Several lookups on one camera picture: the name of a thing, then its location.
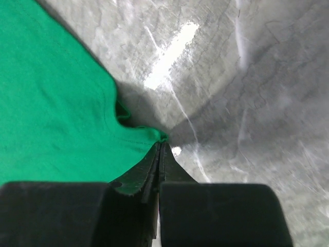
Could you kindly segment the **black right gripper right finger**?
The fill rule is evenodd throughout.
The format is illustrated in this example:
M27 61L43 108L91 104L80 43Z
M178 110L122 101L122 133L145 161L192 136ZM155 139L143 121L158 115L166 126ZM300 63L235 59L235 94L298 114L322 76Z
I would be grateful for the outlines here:
M159 156L159 213L162 246L293 246L269 186L199 183L167 143Z

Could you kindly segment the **green t-shirt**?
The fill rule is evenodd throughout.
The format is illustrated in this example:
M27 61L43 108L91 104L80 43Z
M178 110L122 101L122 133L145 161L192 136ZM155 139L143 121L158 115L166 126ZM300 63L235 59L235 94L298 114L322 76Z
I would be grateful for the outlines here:
M1 1L1 183L110 182L167 135L126 126L105 70L35 1Z

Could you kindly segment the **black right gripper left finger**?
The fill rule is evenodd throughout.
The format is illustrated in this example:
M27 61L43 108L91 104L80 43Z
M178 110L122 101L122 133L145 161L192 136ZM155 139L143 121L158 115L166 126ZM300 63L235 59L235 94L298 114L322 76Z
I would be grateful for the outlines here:
M109 183L4 184L1 246L151 246L160 147Z

